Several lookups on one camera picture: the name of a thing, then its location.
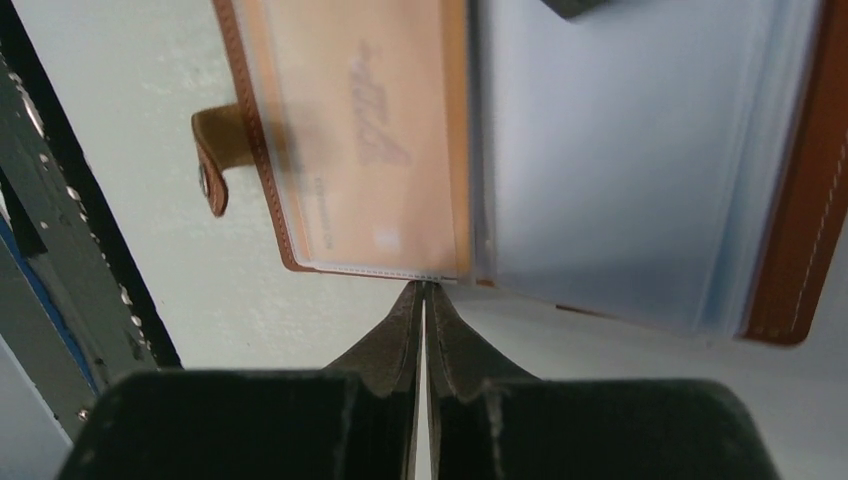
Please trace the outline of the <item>brown leather card holder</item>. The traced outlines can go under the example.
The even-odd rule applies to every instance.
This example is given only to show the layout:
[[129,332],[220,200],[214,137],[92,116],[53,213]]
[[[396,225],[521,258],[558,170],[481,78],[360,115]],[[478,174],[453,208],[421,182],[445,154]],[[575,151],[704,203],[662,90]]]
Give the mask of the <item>brown leather card holder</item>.
[[293,272],[795,346],[847,210],[843,1],[217,1],[204,194]]

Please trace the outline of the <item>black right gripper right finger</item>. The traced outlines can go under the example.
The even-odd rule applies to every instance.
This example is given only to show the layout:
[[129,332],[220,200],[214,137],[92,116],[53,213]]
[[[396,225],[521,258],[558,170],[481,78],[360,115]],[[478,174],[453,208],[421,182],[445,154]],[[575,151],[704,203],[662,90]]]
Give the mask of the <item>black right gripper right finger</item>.
[[699,379],[545,380],[424,294],[438,479],[775,479],[738,397]]

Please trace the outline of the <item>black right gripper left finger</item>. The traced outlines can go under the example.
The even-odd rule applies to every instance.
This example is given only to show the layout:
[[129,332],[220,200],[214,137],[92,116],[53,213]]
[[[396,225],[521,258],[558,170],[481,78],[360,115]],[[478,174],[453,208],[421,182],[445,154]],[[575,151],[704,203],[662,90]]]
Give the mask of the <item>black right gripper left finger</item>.
[[410,479],[424,286],[311,370],[139,372],[97,402],[62,479]]

